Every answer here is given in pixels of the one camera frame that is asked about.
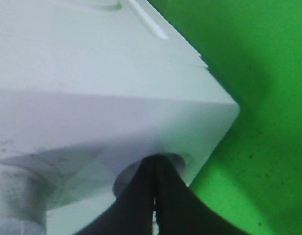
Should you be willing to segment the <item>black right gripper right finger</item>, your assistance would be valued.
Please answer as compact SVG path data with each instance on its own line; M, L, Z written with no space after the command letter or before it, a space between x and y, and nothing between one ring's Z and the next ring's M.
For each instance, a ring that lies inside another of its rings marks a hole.
M204 204L183 182L167 156L155 155L154 166L159 234L247 234Z

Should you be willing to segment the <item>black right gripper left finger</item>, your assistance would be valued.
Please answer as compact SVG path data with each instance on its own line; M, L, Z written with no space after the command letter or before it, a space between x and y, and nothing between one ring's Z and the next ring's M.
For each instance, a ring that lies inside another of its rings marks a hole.
M151 235L154 195L124 195L77 235Z

